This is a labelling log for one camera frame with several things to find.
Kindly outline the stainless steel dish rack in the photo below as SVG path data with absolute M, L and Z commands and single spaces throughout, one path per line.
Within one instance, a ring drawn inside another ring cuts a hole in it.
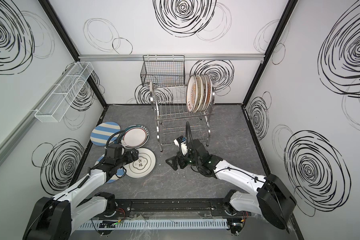
M 215 113 L 215 91 L 211 103 L 203 112 L 190 113 L 186 105 L 187 86 L 159 86 L 149 83 L 150 101 L 154 110 L 157 142 L 162 152 L 164 146 L 174 144 L 174 140 L 185 135 L 186 122 L 191 125 L 193 138 L 206 146 L 211 141 L 210 119 Z

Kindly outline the green rimmed white plate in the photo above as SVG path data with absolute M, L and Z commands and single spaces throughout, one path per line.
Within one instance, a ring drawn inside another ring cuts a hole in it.
M 123 140 L 130 146 L 130 149 L 142 147 L 150 137 L 150 131 L 143 125 L 132 125 L 125 129 Z

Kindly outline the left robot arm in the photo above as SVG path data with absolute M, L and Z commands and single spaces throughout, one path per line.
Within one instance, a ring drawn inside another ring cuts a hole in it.
M 126 150 L 121 144 L 113 144 L 109 150 L 81 180 L 53 197 L 42 197 L 36 202 L 24 240 L 67 240 L 93 217 L 99 214 L 112 216 L 118 210 L 113 194 L 100 192 L 90 199 L 88 195 L 109 181 L 123 166 L 137 161 L 139 151 Z

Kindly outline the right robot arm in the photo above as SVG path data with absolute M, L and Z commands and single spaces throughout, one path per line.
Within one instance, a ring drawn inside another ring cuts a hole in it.
M 204 177 L 223 180 L 243 190 L 230 191 L 224 198 L 228 214 L 250 212 L 263 216 L 278 229 L 287 228 L 297 201 L 279 177 L 257 175 L 240 169 L 210 154 L 198 139 L 187 143 L 186 138 L 180 136 L 174 143 L 179 150 L 176 156 L 166 160 L 173 170 L 190 166 Z

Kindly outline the cream floral plate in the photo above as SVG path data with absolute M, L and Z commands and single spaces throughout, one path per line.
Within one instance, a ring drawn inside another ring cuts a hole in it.
M 197 83 L 197 98 L 195 101 L 194 113 L 198 111 L 203 96 L 203 82 L 200 75 L 196 75 L 196 83 Z

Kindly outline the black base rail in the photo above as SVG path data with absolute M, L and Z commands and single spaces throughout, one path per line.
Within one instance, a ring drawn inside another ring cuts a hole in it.
M 116 199 L 130 217 L 137 213 L 201 212 L 217 216 L 229 216 L 228 202 L 223 198 L 214 199 Z

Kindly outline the blue striped plate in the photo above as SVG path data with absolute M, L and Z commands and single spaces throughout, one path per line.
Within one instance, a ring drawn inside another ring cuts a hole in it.
M 115 122 L 105 122 L 96 126 L 90 135 L 91 142 L 96 146 L 105 146 L 109 137 L 121 130 Z
M 103 158 L 104 158 L 104 154 L 101 155 L 98 160 L 95 162 L 95 165 L 97 165 Z M 109 183 L 113 183 L 115 181 L 117 181 L 118 179 L 122 178 L 123 176 L 126 175 L 126 170 L 123 168 L 118 169 L 117 173 L 115 175 L 113 175 L 108 181 L 107 184 Z

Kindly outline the white plate flower outline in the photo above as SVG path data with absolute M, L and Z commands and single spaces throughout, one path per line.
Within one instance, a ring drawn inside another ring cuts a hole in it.
M 156 165 L 154 152 L 147 148 L 139 148 L 139 158 L 125 166 L 126 175 L 133 179 L 140 179 L 149 175 Z

